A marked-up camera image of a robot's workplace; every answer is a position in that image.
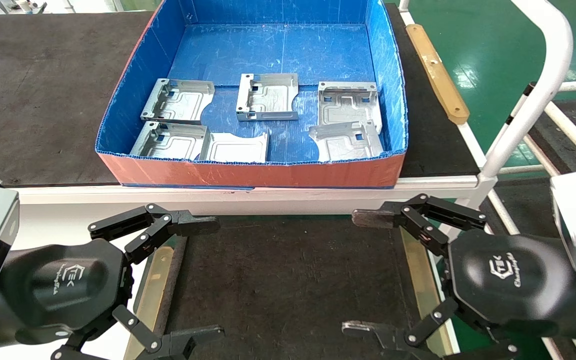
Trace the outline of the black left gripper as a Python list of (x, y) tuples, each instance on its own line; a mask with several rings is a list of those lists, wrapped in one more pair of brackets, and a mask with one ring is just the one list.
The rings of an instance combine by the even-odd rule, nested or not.
[[(220, 228), (214, 216), (148, 203), (91, 223), (89, 243), (10, 251), (0, 271), (0, 347), (39, 346), (71, 335), (52, 360), (100, 360), (83, 353), (83, 345), (116, 321), (143, 346), (137, 360), (189, 360), (196, 347), (221, 340), (226, 331), (210, 325), (158, 337), (125, 306), (134, 284), (131, 264), (173, 236), (215, 234)], [(109, 243), (136, 232), (125, 254)]]

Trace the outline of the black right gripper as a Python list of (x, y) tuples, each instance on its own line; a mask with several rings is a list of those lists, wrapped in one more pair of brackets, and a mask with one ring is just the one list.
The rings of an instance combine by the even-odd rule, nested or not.
[[(448, 244), (448, 235), (432, 221), (466, 232)], [(363, 228), (403, 228), (435, 256), (447, 256), (454, 296), (483, 326), (576, 339), (576, 271), (560, 239), (487, 234), (482, 212), (424, 193), (378, 209), (355, 209), (352, 222)], [(409, 330), (350, 320), (342, 323), (342, 332), (374, 337), (389, 360), (514, 360), (520, 355), (509, 340), (443, 357), (425, 350), (426, 341), (459, 309), (454, 298), (447, 298)]]

